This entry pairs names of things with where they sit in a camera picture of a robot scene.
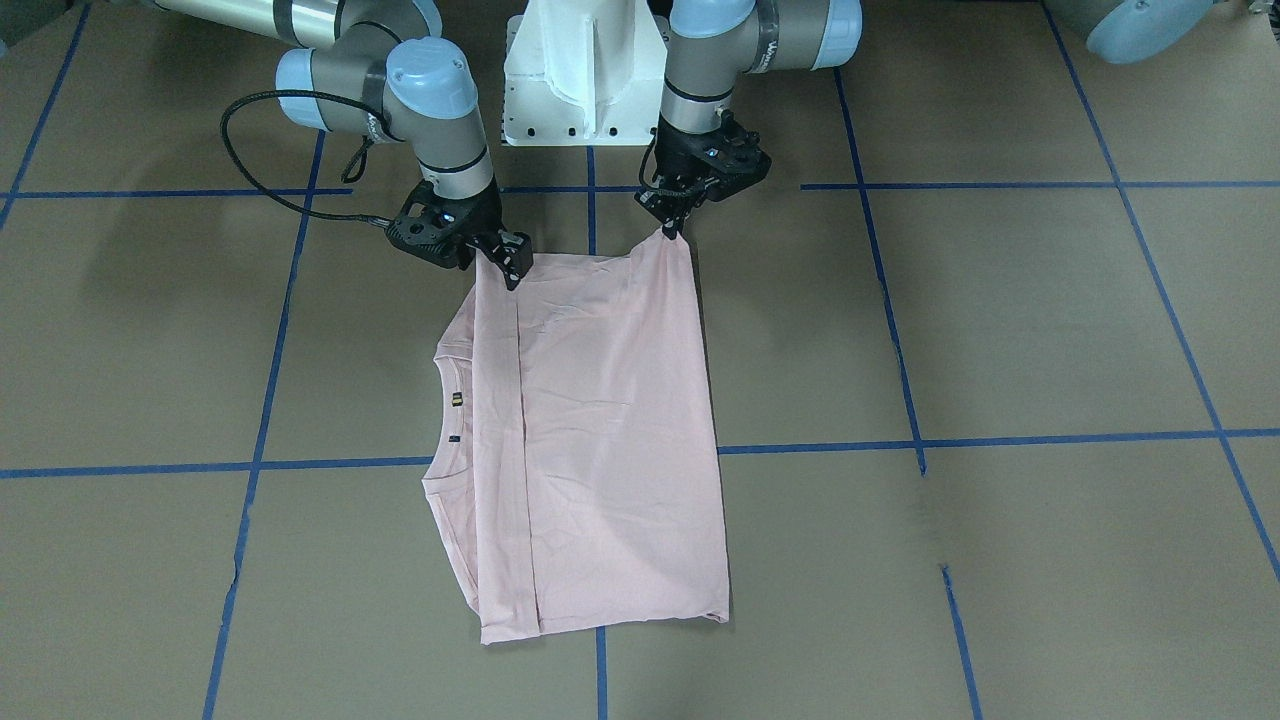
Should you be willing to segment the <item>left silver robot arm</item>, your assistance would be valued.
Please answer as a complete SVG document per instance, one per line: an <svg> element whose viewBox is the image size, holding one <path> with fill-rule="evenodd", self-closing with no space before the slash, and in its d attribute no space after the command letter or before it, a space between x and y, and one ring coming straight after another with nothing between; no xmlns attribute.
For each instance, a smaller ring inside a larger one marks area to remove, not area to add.
<svg viewBox="0 0 1280 720"><path fill-rule="evenodd" d="M1110 64L1147 60L1188 35L1211 1L1050 1L1047 9ZM732 110L739 78L850 61L864 33L859 1L675 1L654 140L636 202L673 238L705 202L763 181L771 156Z"/></svg>

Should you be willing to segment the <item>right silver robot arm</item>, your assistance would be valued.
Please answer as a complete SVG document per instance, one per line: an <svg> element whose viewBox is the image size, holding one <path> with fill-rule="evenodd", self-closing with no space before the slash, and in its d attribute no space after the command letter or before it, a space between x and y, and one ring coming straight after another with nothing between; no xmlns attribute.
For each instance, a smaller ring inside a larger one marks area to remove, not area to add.
<svg viewBox="0 0 1280 720"><path fill-rule="evenodd" d="M243 29L288 45L273 90L229 105L220 119L224 149L250 170L230 138L230 119L268 100L298 126L358 135L342 172L357 182L369 150L408 147L421 173L392 218L349 213L380 229L398 250L436 266L493 263L508 290L532 266L532 243L506 228L500 192L463 51L443 35L433 1L157 1L155 8Z"/></svg>

